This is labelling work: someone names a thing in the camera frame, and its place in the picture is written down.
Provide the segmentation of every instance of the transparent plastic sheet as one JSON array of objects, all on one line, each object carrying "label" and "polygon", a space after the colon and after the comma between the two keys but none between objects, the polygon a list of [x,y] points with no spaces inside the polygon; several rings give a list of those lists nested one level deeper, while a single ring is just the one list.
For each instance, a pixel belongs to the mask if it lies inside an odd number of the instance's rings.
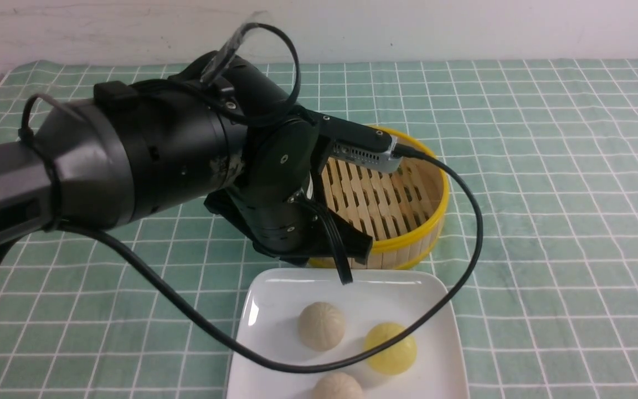
[{"label": "transparent plastic sheet", "polygon": [[200,74],[200,84],[203,89],[211,86],[219,76],[223,75],[228,65],[230,65],[238,53],[240,46],[243,45],[246,38],[250,37],[250,33],[253,32],[260,23],[270,23],[270,19],[269,12],[255,11],[238,26],[238,29],[225,41],[223,47],[213,56],[208,65],[203,68]]}]

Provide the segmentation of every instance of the yellow rim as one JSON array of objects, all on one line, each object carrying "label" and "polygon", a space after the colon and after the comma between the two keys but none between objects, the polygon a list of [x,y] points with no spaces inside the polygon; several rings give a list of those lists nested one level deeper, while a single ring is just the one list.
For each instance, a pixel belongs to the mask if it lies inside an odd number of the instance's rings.
[{"label": "yellow rim", "polygon": [[[438,240],[440,240],[440,235],[443,232],[443,227],[445,225],[442,225],[440,227],[440,230],[438,231],[438,235],[436,235],[435,239],[433,240],[433,242],[430,243],[430,245],[428,245],[427,249],[424,250],[422,253],[420,253],[420,255],[415,256],[415,258],[411,259],[408,262],[403,263],[400,266],[397,266],[391,270],[406,270],[406,269],[410,269],[413,268],[415,265],[417,265],[418,263],[422,262],[424,258],[426,258],[428,255],[430,255],[430,252],[432,252],[433,248],[435,248],[435,245],[438,243]],[[311,258],[309,260],[309,265],[312,265],[316,268],[334,268],[335,266],[325,262],[324,260],[321,259],[317,259],[317,258]]]},{"label": "yellow rim", "polygon": [[[408,143],[412,144],[413,146],[417,147],[417,149],[424,152],[425,154],[428,154],[429,156],[432,156],[432,157],[436,157],[435,153],[431,149],[429,149],[427,146],[425,146],[424,144],[420,143],[420,141],[413,139],[412,137],[408,136],[407,134],[401,131],[397,131],[395,129],[390,129],[390,128],[382,127],[382,126],[373,126],[373,127],[375,129],[380,129],[384,131],[385,133],[391,134],[393,136],[397,136],[398,138],[403,139],[407,141]],[[403,234],[402,236],[399,236],[399,237],[388,238],[387,240],[376,240],[373,244],[371,253],[383,253],[383,252],[389,252],[390,250],[396,250],[398,248],[407,247],[408,245],[411,245],[417,242],[418,240],[421,240],[425,235],[432,232],[435,225],[440,223],[440,220],[445,216],[448,199],[450,198],[450,182],[447,178],[447,174],[445,173],[445,171],[442,169],[438,169],[438,170],[440,171],[440,177],[443,180],[443,196],[440,198],[440,205],[438,205],[438,208],[435,210],[435,213],[433,213],[433,215],[430,217],[430,219],[427,220],[427,222],[419,225],[418,228],[415,230],[412,230],[412,232]],[[415,259],[403,265],[400,265],[397,268],[398,269],[411,268],[415,266],[416,264],[418,264],[422,258],[424,258],[428,253],[430,253],[430,251],[432,250],[433,246],[435,245],[439,237],[440,235],[438,234],[438,237],[436,237],[435,240],[433,240],[433,242],[431,243],[431,245],[429,245],[428,250],[426,250],[425,253],[421,253]],[[322,265],[323,262],[321,262],[318,259],[311,259],[310,263],[312,265],[316,265],[319,267],[325,267],[324,265]]]}]

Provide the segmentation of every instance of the black cylindrical joint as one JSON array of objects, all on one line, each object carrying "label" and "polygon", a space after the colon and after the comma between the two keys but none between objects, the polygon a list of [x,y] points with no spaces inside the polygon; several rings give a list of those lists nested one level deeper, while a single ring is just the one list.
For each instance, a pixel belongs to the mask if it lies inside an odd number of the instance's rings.
[{"label": "black cylindrical joint", "polygon": [[243,171],[246,127],[185,93],[144,96],[109,112],[129,159],[135,187],[131,220],[231,184]]}]

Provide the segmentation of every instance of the yellow bun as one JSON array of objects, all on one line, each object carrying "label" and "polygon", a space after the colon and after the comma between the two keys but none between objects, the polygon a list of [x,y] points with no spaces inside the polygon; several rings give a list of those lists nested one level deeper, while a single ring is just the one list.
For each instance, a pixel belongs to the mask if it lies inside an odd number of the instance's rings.
[{"label": "yellow bun", "polygon": [[[366,336],[364,351],[372,349],[402,333],[405,328],[397,323],[380,323],[372,328]],[[418,357],[418,346],[412,335],[399,343],[368,358],[371,369],[380,374],[395,376],[406,372]]]}]

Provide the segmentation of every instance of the steamed bun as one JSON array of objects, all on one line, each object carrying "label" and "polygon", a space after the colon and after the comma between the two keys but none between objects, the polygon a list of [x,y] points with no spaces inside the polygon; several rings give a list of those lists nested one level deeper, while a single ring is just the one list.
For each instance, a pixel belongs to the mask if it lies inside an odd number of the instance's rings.
[{"label": "steamed bun", "polygon": [[363,399],[363,390],[352,376],[346,373],[331,373],[317,382],[312,399]]},{"label": "steamed bun", "polygon": [[336,306],[317,301],[304,308],[299,315],[299,339],[315,351],[328,351],[344,338],[344,313]]}]

